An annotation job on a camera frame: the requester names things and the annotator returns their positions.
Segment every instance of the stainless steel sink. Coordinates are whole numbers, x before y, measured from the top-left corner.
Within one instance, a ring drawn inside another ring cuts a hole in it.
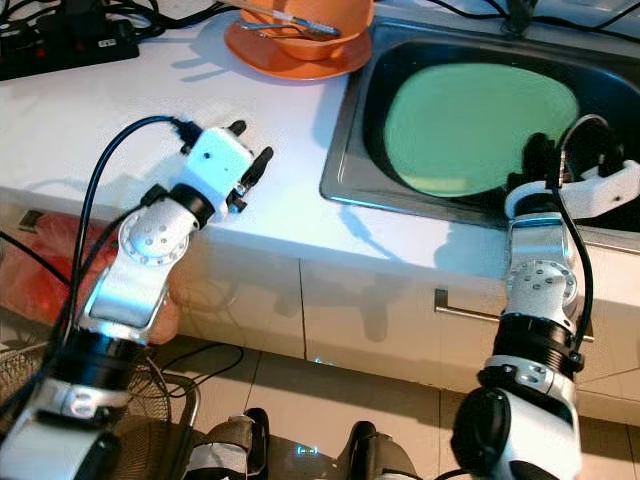
[[[320,192],[328,199],[504,228],[504,189],[444,199],[406,185],[390,165],[382,130],[391,102],[415,72],[445,63],[498,63],[547,75],[576,95],[580,113],[597,113],[640,159],[640,60],[532,41],[376,18],[373,57],[349,78]],[[640,199],[583,222],[585,240],[640,253]]]

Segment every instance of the green mat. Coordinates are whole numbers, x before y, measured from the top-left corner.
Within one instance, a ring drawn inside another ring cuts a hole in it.
[[[558,140],[577,116],[571,90],[543,75],[494,64],[440,65],[400,87],[384,144],[395,171],[416,190],[472,195],[521,173],[532,134]]]

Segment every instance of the kitchen counter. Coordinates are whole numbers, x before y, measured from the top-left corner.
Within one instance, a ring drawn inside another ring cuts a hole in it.
[[[384,15],[416,15],[415,1],[379,6]],[[498,22],[459,19],[424,9],[432,23],[497,31]],[[202,126],[244,119],[243,141],[275,150],[242,215],[209,226],[212,242],[335,262],[385,273],[455,281],[500,291],[505,232],[345,206],[318,192],[346,77],[292,82],[261,75],[236,60],[223,32],[230,12],[141,45],[138,59],[0,83],[0,202],[79,213],[104,146],[126,124],[151,114],[179,114]],[[536,28],[531,38],[640,57],[622,41]],[[167,127],[134,134],[107,167],[94,213],[111,218],[184,163]],[[640,306],[640,256],[590,249],[596,297]]]

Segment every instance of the orange plate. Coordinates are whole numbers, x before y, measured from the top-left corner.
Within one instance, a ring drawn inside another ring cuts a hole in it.
[[[224,35],[229,50],[254,70],[287,80],[321,80],[363,67],[371,58],[371,38],[365,30],[336,49],[329,58],[307,62],[290,57],[270,38],[231,24]]]

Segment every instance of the wire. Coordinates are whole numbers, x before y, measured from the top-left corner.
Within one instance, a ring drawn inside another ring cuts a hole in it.
[[[425,0],[425,1],[435,3],[436,5],[440,5],[441,7],[446,8],[447,10],[450,10],[464,18],[473,18],[476,20],[485,20],[485,19],[492,19],[492,18],[505,18],[505,19],[509,18],[509,14],[496,2],[496,0],[485,0],[489,5],[491,5],[496,10],[496,12],[498,12],[495,14],[476,14],[476,13],[465,12],[463,10],[460,10],[454,7],[453,5],[448,4],[447,2],[444,2],[443,0]],[[609,20],[594,26],[581,25],[579,23],[572,22],[571,20],[566,20],[560,17],[546,16],[546,15],[534,16],[531,19],[531,21],[535,23],[552,25],[556,27],[571,28],[574,30],[578,30],[580,32],[599,33],[601,35],[607,35],[610,37],[619,38],[622,40],[626,40],[628,42],[640,43],[640,37],[634,37],[632,35],[627,35],[625,33],[618,33],[618,32],[612,32],[610,30],[605,30],[606,27],[616,23],[617,21],[626,17],[627,15],[629,15],[630,13],[634,12],[637,9],[640,9],[640,2],[634,3],[628,8],[625,8],[620,13],[614,15]]]
[[[111,237],[111,235],[113,234],[114,230],[116,229],[116,227],[118,225],[120,225],[120,223],[122,223],[124,221],[124,219],[126,219],[129,215],[131,215],[132,213],[140,210],[140,208],[142,208],[142,205],[137,205],[133,208],[130,208],[129,210],[127,210],[126,212],[124,212],[122,215],[116,217],[114,220],[112,220],[106,227],[105,229],[102,231],[102,233],[100,234],[100,236],[98,237],[98,239],[95,241],[95,243],[93,244],[93,246],[91,247],[91,250],[89,250],[89,254],[87,255],[87,258],[85,259],[84,263],[82,264],[82,267],[80,268],[80,283],[82,283],[82,281],[84,280],[84,278],[86,277],[87,273],[89,272],[89,269],[91,268],[91,265],[93,264],[93,262],[95,261],[96,257],[98,256],[98,253],[100,253],[100,250],[102,250],[102,247],[104,246],[104,244],[107,242],[107,240],[109,239],[109,237]],[[62,308],[60,309],[60,312],[58,313],[58,317],[56,318],[56,321],[54,323],[53,329],[51,331],[51,335],[49,337],[49,345],[50,348],[48,349],[48,353],[46,355],[46,358],[50,358],[51,356],[53,356],[55,350],[57,350],[57,348],[60,346],[60,342],[62,340],[62,338],[60,337],[61,333],[62,333],[62,325],[63,325],[63,318],[65,318],[66,316],[69,315],[69,302],[70,302],[70,296],[67,296],[67,299],[65,300],[64,304],[62,305]]]
[[[504,10],[504,8],[500,6],[498,2],[496,2],[495,0],[486,0],[486,1],[489,5],[491,5],[495,9],[496,12],[498,12],[504,18],[507,18],[508,16],[507,12]]]
[[[175,365],[177,362],[184,360],[186,358],[192,357],[194,355],[197,355],[199,353],[202,353],[204,351],[210,350],[212,348],[217,348],[217,347],[233,347],[238,351],[238,358],[236,358],[232,363],[230,363],[229,365],[227,365],[226,367],[223,367],[219,370],[216,370],[213,373],[209,373],[209,374],[200,374],[197,375],[195,378],[192,378],[192,380],[194,381],[193,386],[191,386],[190,388],[184,389],[183,387],[176,387],[173,390],[171,390],[168,393],[168,396],[171,398],[183,398],[186,397],[189,393],[191,393],[193,390],[195,390],[196,388],[198,388],[200,385],[202,385],[203,383],[207,382],[208,380],[212,379],[213,377],[216,377],[218,375],[221,375],[229,370],[231,370],[232,368],[238,366],[242,360],[244,360],[244,348],[238,346],[238,345],[230,345],[230,344],[226,344],[226,343],[212,343],[209,345],[205,345],[204,347],[198,348],[192,352],[188,352],[185,353],[183,355],[180,355],[179,357],[174,358],[173,360],[171,360],[169,363],[165,364],[161,369],[160,372],[164,373],[164,371],[169,368],[171,365]],[[175,395],[175,392],[179,391],[179,390],[184,390],[183,393],[179,394],[179,395]],[[151,399],[157,399],[157,398],[163,398],[163,397],[143,397],[143,398],[147,398],[149,400]]]
[[[132,133],[150,125],[152,123],[167,122],[173,125],[180,125],[182,122],[174,117],[167,115],[156,115],[153,117],[146,117],[133,122],[131,125],[125,127],[116,137],[109,142],[109,145],[105,148],[96,163],[96,166],[91,174],[89,185],[85,193],[84,202],[82,204],[82,212],[80,213],[80,224],[78,226],[78,233],[76,235],[76,244],[73,252],[73,261],[71,266],[71,291],[69,293],[69,308],[66,315],[61,316],[60,332],[62,334],[62,341],[64,341],[69,333],[71,325],[73,324],[73,317],[76,311],[76,304],[78,301],[78,288],[81,281],[81,268],[82,268],[82,256],[84,253],[84,243],[87,235],[87,227],[89,226],[89,219],[91,217],[91,207],[93,206],[93,200],[100,182],[100,177],[104,168],[107,166],[107,162],[115,152],[116,148]]]
[[[610,37],[620,38],[622,40],[626,40],[628,42],[640,43],[640,37],[634,37],[631,35],[627,35],[625,33],[612,32],[610,30],[604,30],[600,26],[590,27],[587,25],[581,25],[579,23],[574,23],[570,20],[565,20],[564,18],[558,17],[548,17],[548,16],[535,16],[532,19],[533,22],[542,23],[545,25],[553,25],[556,27],[566,27],[572,28],[574,30],[578,30],[580,32],[586,33],[599,33],[601,35],[608,35]]]
[[[0,230],[0,238],[5,240],[7,243],[10,243],[14,247],[22,250],[24,253],[29,255],[32,259],[34,259],[36,262],[38,262],[40,265],[42,265],[44,268],[46,268],[54,277],[56,277],[58,280],[60,280],[61,283],[63,283],[66,286],[69,286],[69,280],[62,273],[60,273],[60,270],[58,270],[56,267],[51,265],[51,263],[49,263],[49,261],[47,261],[46,259],[44,259],[40,255],[38,255],[36,252],[31,250],[29,247],[27,247],[23,243],[20,243],[18,240],[16,240],[15,238],[11,237],[7,233],[3,232],[2,230]]]
[[[57,10],[58,10],[57,6],[43,8],[42,10],[38,10],[36,13],[32,13],[31,15],[24,17],[21,20],[23,22],[30,22],[31,20],[35,20],[36,18],[46,15],[47,13],[56,12]]]
[[[450,472],[438,475],[436,478],[434,478],[434,480],[447,480],[448,478],[459,477],[460,475],[464,475],[465,473],[467,472],[459,468],[457,470],[451,470]]]
[[[9,18],[11,18],[11,16],[16,13],[18,10],[23,9],[24,7],[26,7],[27,5],[31,5],[32,3],[53,3],[53,2],[57,2],[58,0],[22,0],[18,3],[16,3],[15,5],[13,5],[12,7],[9,7],[9,2],[10,0],[6,0],[5,2],[5,6],[4,9],[2,11],[2,13],[0,14],[0,23],[9,20]],[[34,18],[40,16],[40,15],[44,15],[45,13],[48,13],[52,10],[55,10],[59,7],[60,5],[56,5],[55,7],[49,7],[49,8],[45,8],[43,10],[40,10],[39,12],[34,13],[33,15],[30,15],[29,17],[23,19],[26,21],[29,20],[33,20]]]
[[[450,5],[450,4],[446,3],[446,2],[443,2],[442,0],[425,0],[425,1],[431,2],[431,3],[435,3],[436,5],[439,5],[442,8],[446,8],[447,10],[450,10],[453,13],[456,13],[456,14],[460,15],[461,17],[464,17],[464,18],[474,18],[476,20],[488,20],[488,19],[491,19],[491,18],[506,18],[507,17],[507,14],[502,9],[502,7],[500,7],[500,5],[495,3],[495,1],[493,1],[493,0],[488,1],[488,3],[493,8],[498,10],[498,12],[501,12],[501,13],[469,13],[469,12],[465,12],[463,10],[460,10],[460,9],[458,9],[458,8],[454,7],[453,5]]]
[[[595,29],[597,30],[601,30],[603,28],[608,27],[609,25],[617,22],[618,20],[620,20],[623,17],[626,17],[627,15],[629,15],[631,12],[633,12],[634,10],[637,10],[638,8],[640,8],[640,2],[636,2],[633,5],[631,5],[628,8],[625,8],[622,12],[618,13],[616,16],[610,18],[609,20],[607,20],[606,22],[602,22],[599,25],[596,25]]]
[[[190,27],[220,13],[237,9],[222,2],[214,1],[212,5],[199,12],[176,19],[163,15],[157,8],[155,0],[149,0],[149,3],[152,4],[152,8],[141,5],[133,0],[112,0],[112,4],[105,7],[105,12],[125,16],[138,15],[146,20],[149,26],[136,29],[138,39],[142,40],[161,35],[166,30]]]
[[[580,262],[582,263],[582,271],[584,273],[584,306],[582,307],[582,315],[576,330],[574,341],[574,348],[577,352],[580,349],[580,345],[582,345],[587,329],[591,324],[591,310],[593,308],[593,269],[591,267],[591,259],[589,258],[587,247],[584,245],[580,232],[578,232],[576,224],[567,211],[567,206],[562,199],[562,195],[560,195],[557,183],[551,185],[551,193],[558,209],[560,210],[560,215],[562,215],[562,219],[567,225],[571,238],[573,238],[573,242],[576,245],[578,255],[580,256]]]

